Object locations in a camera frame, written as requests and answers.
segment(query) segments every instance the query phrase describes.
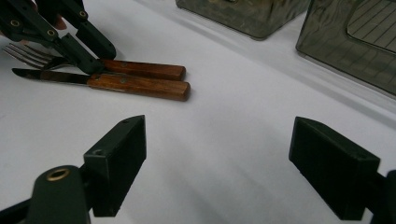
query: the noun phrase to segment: transparent container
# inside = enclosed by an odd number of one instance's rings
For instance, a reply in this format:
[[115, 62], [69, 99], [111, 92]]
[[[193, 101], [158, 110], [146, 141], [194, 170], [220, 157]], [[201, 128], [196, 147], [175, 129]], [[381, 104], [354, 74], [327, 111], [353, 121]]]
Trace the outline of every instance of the transparent container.
[[176, 0], [177, 6], [263, 40], [308, 9], [309, 0]]
[[394, 0], [312, 0], [296, 48], [396, 96]]

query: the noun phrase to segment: fork tines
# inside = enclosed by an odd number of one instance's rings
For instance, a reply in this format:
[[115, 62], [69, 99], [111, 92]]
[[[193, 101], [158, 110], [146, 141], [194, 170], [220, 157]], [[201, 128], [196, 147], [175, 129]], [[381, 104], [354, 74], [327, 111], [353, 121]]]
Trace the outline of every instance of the fork tines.
[[42, 69], [54, 56], [43, 53], [32, 47], [24, 45], [27, 49], [19, 48], [14, 44], [9, 44], [3, 51], [9, 56], [36, 69]]

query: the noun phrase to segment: fork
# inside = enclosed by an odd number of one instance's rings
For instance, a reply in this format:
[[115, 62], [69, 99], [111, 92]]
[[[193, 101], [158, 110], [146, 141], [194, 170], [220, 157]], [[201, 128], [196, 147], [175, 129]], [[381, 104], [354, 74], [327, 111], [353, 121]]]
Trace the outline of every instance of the fork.
[[[11, 57], [39, 70], [55, 70], [65, 66], [75, 66], [64, 57], [44, 53], [38, 49], [24, 45], [22, 49], [12, 43], [3, 51]], [[98, 59], [107, 72], [123, 73], [137, 77], [151, 77], [167, 80], [183, 80], [186, 68], [180, 65], [160, 63], [136, 63], [116, 60]]]

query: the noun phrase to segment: brown wooden handle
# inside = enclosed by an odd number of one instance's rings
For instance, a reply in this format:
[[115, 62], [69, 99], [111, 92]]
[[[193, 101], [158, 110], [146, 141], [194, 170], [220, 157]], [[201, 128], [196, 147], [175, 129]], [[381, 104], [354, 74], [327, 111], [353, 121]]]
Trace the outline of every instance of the brown wooden handle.
[[188, 82], [124, 75], [94, 74], [87, 84], [93, 89], [122, 91], [177, 101], [186, 101], [190, 93]]
[[123, 73], [138, 77], [152, 77], [158, 79], [181, 81], [186, 75], [186, 68], [180, 65], [160, 63], [135, 63], [99, 59], [109, 72]]

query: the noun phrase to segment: white surface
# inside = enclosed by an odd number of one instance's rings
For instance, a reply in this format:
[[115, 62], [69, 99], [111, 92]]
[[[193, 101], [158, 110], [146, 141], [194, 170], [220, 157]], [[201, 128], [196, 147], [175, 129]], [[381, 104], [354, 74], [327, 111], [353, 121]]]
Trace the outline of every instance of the white surface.
[[[117, 59], [185, 65], [191, 98], [34, 82], [13, 75], [26, 66], [1, 54], [0, 209], [29, 198], [48, 169], [80, 166], [120, 120], [144, 114], [148, 158], [117, 217], [92, 223], [360, 223], [340, 221], [289, 161], [294, 118], [373, 152], [385, 175], [396, 167], [396, 104], [299, 56], [304, 15], [258, 42], [172, 0], [84, 3]], [[366, 211], [361, 223], [370, 219]]]

